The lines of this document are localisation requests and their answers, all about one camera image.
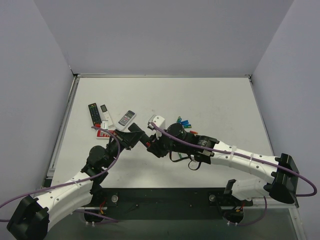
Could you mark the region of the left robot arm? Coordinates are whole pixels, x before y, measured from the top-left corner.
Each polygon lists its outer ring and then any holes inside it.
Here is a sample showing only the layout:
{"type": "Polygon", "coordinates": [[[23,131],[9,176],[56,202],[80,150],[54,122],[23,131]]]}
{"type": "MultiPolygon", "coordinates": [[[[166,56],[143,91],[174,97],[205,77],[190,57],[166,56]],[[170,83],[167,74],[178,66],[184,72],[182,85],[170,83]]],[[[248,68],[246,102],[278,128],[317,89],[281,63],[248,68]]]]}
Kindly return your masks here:
{"type": "Polygon", "coordinates": [[[17,240],[43,240],[48,231],[63,218],[87,204],[101,203],[101,182],[108,175],[123,150],[131,150],[145,132],[116,130],[109,143],[89,151],[84,167],[69,181],[52,186],[43,194],[28,194],[18,204],[6,226],[17,240]]]}

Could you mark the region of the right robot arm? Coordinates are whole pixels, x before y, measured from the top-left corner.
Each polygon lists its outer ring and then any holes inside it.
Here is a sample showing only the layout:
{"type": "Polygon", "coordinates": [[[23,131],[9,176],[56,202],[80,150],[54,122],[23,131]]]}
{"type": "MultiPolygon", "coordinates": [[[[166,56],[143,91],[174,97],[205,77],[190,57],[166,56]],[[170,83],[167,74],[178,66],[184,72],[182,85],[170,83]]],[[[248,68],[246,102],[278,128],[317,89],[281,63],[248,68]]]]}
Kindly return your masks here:
{"type": "Polygon", "coordinates": [[[280,203],[295,203],[299,172],[291,156],[248,152],[213,137],[187,132],[180,123],[164,129],[152,121],[148,128],[155,134],[143,144],[158,158],[180,153],[198,165],[225,166],[253,176],[247,180],[230,179],[225,187],[228,195],[238,200],[269,196],[280,203]]]}

